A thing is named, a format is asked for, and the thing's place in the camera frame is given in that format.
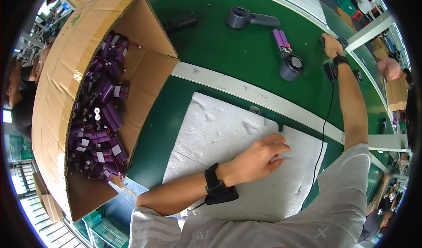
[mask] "black shirt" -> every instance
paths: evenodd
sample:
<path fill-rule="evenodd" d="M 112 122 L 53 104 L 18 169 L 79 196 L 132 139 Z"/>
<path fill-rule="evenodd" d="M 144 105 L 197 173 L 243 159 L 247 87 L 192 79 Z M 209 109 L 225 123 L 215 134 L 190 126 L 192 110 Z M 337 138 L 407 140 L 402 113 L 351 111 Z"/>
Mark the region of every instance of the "black shirt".
<path fill-rule="evenodd" d="M 379 202 L 378 210 L 382 209 L 384 212 L 391 209 L 391 201 L 390 198 L 387 196 Z"/>
<path fill-rule="evenodd" d="M 365 223 L 363 224 L 362 233 L 359 236 L 357 243 L 368 241 L 374 238 L 379 232 L 379 221 L 382 215 L 378 215 L 378 210 L 371 212 L 366 217 Z"/>
<path fill-rule="evenodd" d="M 36 88 L 34 81 L 29 81 L 29 75 L 31 74 L 32 66 L 24 66 L 21 68 L 21 84 L 19 85 L 19 90 L 23 91 L 29 88 Z"/>
<path fill-rule="evenodd" d="M 22 99 L 12 108 L 12 123 L 18 132 L 31 141 L 32 112 L 34 110 L 36 87 L 20 91 Z"/>

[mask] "white foam sheet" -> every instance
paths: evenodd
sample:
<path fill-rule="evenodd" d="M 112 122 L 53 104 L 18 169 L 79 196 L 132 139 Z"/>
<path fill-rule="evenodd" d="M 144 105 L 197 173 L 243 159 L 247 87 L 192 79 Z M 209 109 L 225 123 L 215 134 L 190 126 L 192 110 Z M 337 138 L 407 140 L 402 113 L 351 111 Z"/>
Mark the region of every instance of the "white foam sheet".
<path fill-rule="evenodd" d="M 278 132 L 278 124 L 234 105 L 194 93 L 172 150 L 163 183 L 224 163 L 253 142 Z M 313 183 L 322 142 L 283 126 L 281 134 L 292 151 L 280 154 L 285 163 L 271 176 L 236 186 L 239 199 L 203 205 L 195 212 L 234 221 L 280 221 L 299 212 Z M 327 143 L 316 167 L 324 158 Z M 203 199 L 190 208 L 202 203 Z"/>

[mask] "window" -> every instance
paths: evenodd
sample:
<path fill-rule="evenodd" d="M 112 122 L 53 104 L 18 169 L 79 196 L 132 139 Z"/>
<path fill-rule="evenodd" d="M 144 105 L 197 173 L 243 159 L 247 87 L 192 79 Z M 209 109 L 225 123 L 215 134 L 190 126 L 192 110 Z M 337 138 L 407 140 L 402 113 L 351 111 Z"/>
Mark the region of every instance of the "window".
<path fill-rule="evenodd" d="M 12 112 L 9 110 L 2 110 L 2 117 L 3 123 L 11 123 L 12 122 Z"/>

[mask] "white t-shirt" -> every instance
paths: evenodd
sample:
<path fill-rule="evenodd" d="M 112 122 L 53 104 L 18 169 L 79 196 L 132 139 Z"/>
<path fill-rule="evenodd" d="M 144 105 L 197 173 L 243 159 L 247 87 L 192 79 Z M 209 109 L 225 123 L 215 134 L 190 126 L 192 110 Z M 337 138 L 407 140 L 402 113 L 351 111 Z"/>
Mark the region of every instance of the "white t-shirt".
<path fill-rule="evenodd" d="M 314 201 L 275 223 L 228 221 L 190 212 L 179 220 L 179 227 L 176 218 L 137 207 L 130 222 L 129 247 L 351 248 L 366 218 L 370 164 L 368 145 L 352 146 L 318 176 L 319 194 Z"/>
<path fill-rule="evenodd" d="M 358 2 L 357 7 L 363 14 L 369 13 L 373 8 L 371 2 L 368 0 L 362 0 L 361 2 Z"/>

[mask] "black wire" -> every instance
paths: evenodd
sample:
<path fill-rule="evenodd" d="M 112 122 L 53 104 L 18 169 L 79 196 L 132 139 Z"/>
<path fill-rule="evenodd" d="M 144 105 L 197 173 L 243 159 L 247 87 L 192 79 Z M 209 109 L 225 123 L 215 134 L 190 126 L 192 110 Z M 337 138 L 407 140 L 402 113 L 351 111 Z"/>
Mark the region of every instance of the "black wire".
<path fill-rule="evenodd" d="M 193 211 L 193 210 L 195 210 L 195 209 L 199 208 L 200 206 L 202 206 L 203 204 L 205 204 L 205 202 L 203 202 L 203 203 L 199 204 L 198 206 L 196 206 L 195 208 L 193 208 L 193 209 L 191 209 L 191 210 L 188 210 L 188 209 L 187 209 L 187 211 Z"/>
<path fill-rule="evenodd" d="M 318 165 L 318 162 L 319 162 L 319 158 L 321 157 L 321 154 L 322 154 L 322 149 L 324 148 L 324 128 L 325 128 L 325 124 L 327 123 L 327 119 L 328 119 L 328 117 L 329 117 L 329 115 L 330 115 L 331 106 L 332 106 L 332 104 L 333 104 L 333 97 L 334 97 L 334 85 L 332 85 L 332 87 L 333 87 L 333 91 L 331 92 L 330 108 L 328 109 L 327 116 L 325 117 L 325 120 L 324 120 L 324 125 L 322 126 L 322 145 L 321 145 L 321 150 L 319 151 L 319 156 L 318 156 L 318 159 L 317 159 L 317 161 L 316 161 L 315 168 L 314 168 L 314 176 L 312 177 L 312 186 L 311 186 L 311 189 L 309 190 L 308 195 L 306 196 L 305 200 L 303 201 L 303 203 L 302 203 L 302 208 L 300 208 L 300 210 L 303 210 L 303 205 L 305 204 L 305 201 L 307 200 L 307 198 L 308 198 L 308 197 L 309 197 L 309 195 L 311 194 L 312 189 L 314 188 L 315 173 L 317 172 L 317 165 Z"/>

